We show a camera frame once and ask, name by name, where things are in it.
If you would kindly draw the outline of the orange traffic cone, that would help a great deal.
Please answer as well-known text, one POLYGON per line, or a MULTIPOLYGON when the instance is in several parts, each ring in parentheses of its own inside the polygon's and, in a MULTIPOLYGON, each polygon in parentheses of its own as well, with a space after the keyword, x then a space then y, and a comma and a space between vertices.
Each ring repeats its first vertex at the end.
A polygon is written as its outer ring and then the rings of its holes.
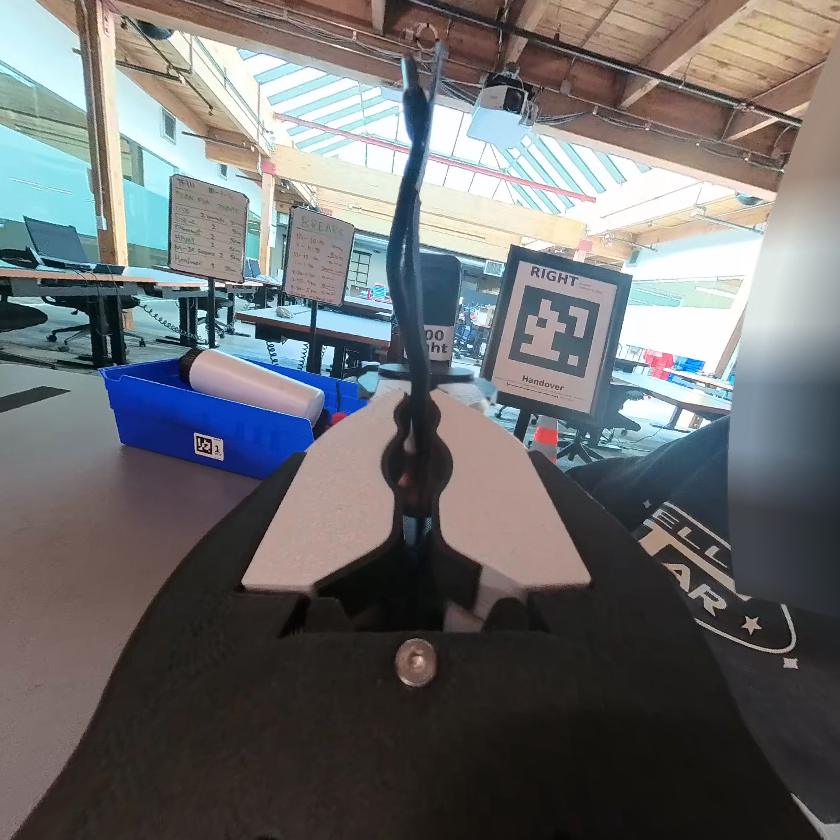
POLYGON ((557 464, 559 449, 559 423, 551 416, 539 415, 535 421, 530 449, 541 453, 551 463, 557 464))

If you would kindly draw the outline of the wooden desk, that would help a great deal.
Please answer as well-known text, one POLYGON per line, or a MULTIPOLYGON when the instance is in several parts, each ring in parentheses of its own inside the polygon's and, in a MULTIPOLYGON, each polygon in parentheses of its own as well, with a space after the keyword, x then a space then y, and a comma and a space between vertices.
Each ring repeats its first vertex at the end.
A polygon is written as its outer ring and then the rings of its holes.
POLYGON ((3 266, 2 307, 13 299, 69 300, 82 305, 87 316, 91 350, 69 364, 98 370, 128 362, 123 324, 123 299, 174 300, 178 323, 168 326, 177 336, 175 347, 209 344, 232 333, 237 295, 252 298, 268 288, 267 280, 203 280, 163 269, 126 269, 121 275, 98 274, 82 268, 26 269, 3 266))

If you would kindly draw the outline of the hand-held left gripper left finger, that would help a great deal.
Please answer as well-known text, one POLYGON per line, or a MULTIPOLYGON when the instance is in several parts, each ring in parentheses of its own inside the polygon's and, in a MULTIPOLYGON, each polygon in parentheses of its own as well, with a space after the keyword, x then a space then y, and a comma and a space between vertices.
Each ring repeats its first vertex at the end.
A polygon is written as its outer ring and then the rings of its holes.
POLYGON ((315 595, 396 535, 402 406, 402 392, 380 396, 308 448, 242 578, 247 592, 315 595))

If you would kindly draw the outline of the ceiling projector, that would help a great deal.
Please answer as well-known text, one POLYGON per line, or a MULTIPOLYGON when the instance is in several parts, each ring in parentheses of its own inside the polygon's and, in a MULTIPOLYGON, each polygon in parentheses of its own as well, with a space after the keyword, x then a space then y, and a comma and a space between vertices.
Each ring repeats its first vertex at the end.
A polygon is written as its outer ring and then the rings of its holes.
POLYGON ((518 63, 508 62, 483 80, 466 135, 499 150, 515 148, 535 122, 536 97, 536 87, 521 79, 518 63))

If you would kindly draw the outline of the whiteboard with black heading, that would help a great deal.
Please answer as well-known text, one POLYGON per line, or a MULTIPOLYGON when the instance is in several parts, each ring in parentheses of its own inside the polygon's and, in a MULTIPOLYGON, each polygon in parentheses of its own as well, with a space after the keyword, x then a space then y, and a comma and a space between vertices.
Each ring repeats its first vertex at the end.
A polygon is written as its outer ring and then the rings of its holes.
POLYGON ((243 193, 175 173, 169 207, 167 267, 205 281, 207 342, 214 349, 216 293, 245 281, 249 200, 243 193))

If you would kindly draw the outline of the whiteboard with green heading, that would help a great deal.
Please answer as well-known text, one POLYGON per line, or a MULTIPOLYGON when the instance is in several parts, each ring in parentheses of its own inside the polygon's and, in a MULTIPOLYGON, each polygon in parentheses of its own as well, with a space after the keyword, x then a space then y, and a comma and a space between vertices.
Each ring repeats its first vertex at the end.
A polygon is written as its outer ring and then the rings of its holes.
POLYGON ((305 206, 293 206, 287 225, 283 291, 308 301, 310 308, 307 371, 319 373, 317 339, 319 304, 343 304, 350 269, 355 227, 305 206))

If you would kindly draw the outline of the white bottle with black cap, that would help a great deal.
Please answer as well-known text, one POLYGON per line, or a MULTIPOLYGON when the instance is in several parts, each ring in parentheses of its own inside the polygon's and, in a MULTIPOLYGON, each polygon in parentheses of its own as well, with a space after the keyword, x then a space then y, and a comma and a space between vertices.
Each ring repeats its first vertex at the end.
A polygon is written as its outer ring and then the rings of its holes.
POLYGON ((325 407, 319 388, 219 350, 193 348, 177 367, 181 381, 194 392, 305 418, 311 425, 325 407))

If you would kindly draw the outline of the grey top desk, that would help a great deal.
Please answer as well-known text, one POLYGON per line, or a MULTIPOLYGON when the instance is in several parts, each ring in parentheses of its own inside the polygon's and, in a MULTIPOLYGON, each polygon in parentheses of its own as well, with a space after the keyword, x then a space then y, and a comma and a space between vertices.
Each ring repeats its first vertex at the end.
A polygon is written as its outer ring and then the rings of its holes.
POLYGON ((330 375, 342 379, 348 367, 348 355, 362 363, 386 362, 391 345, 389 322, 357 317, 336 311, 298 306, 289 318, 282 318, 276 308, 237 313, 236 319, 255 328, 255 338, 266 343, 295 340, 314 347, 308 352, 306 370, 322 371, 321 352, 332 349, 330 375))
POLYGON ((612 383, 627 386, 671 405, 674 411, 668 423, 654 423, 654 426, 659 429, 677 430, 679 417, 683 412, 714 422, 720 417, 729 415, 731 411, 732 404, 729 401, 706 394, 699 389, 690 389, 650 375, 614 372, 612 383))

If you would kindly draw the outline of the blue plastic bin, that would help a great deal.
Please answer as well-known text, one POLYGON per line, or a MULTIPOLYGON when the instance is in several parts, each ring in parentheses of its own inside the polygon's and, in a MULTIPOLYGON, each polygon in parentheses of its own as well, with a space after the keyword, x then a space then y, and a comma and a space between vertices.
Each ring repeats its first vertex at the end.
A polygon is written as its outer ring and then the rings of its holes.
POLYGON ((262 480, 316 439, 299 416, 195 392, 179 362, 100 370, 123 445, 262 480))

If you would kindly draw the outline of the framed code sign on stand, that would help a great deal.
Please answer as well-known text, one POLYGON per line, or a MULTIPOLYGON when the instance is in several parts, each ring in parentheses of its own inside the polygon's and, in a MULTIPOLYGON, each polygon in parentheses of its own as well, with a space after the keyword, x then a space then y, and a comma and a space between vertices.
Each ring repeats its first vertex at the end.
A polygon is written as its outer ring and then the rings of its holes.
POLYGON ((512 246, 481 367, 499 404, 559 419, 597 446, 631 284, 614 269, 512 246))

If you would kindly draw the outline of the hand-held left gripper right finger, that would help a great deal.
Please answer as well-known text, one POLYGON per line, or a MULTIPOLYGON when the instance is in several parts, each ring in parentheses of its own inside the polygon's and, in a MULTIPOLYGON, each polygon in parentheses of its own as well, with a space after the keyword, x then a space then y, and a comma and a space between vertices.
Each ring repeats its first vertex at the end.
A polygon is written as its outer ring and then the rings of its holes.
POLYGON ((592 583, 524 445, 475 408, 432 394, 451 472, 437 498, 444 630, 477 633, 503 599, 592 583))

